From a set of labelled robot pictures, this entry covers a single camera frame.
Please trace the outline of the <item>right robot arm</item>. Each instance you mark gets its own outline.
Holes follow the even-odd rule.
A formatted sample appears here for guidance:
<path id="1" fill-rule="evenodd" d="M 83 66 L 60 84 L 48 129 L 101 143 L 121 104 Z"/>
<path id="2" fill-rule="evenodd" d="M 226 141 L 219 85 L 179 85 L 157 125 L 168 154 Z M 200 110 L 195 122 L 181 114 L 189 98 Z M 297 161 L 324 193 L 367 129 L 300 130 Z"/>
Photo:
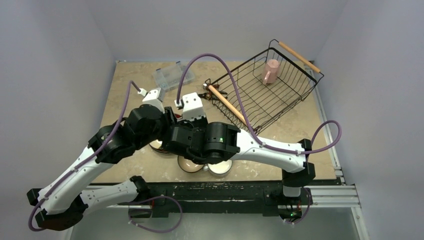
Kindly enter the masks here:
<path id="1" fill-rule="evenodd" d="M 223 122 L 194 127 L 180 121 L 168 127 L 159 139 L 167 152 L 199 165 L 241 160 L 280 168 L 283 185 L 280 196 L 288 204 L 298 200 L 300 189 L 316 177 L 314 164 L 302 153 L 305 144 L 265 138 L 258 143 L 249 132 Z"/>

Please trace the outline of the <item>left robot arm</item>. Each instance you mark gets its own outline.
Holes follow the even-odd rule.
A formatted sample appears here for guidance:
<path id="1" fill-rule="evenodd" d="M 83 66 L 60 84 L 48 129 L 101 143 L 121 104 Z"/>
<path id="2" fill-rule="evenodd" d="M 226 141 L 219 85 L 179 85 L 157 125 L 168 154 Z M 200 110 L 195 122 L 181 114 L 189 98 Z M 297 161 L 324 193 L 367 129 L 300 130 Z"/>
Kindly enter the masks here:
<path id="1" fill-rule="evenodd" d="M 29 229 L 63 231 L 83 217 L 112 205 L 153 202 L 155 197 L 139 175 L 96 190 L 87 190 L 87 186 L 121 160 L 162 139 L 176 122 L 170 107 L 143 104 L 134 108 L 128 117 L 120 115 L 113 124 L 100 128 L 61 176 L 44 188 L 27 192 L 28 202 L 33 206 L 27 222 Z"/>

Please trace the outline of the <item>light pink faceted mug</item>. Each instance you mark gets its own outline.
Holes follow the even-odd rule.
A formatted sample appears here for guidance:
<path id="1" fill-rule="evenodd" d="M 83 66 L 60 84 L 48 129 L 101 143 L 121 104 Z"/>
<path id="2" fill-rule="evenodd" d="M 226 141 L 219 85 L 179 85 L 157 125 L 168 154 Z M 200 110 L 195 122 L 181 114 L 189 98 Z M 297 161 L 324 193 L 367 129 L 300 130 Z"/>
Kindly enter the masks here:
<path id="1" fill-rule="evenodd" d="M 277 80 L 277 75 L 280 68 L 280 62 L 276 59 L 269 59 L 262 71 L 262 83 L 264 85 L 273 84 Z"/>

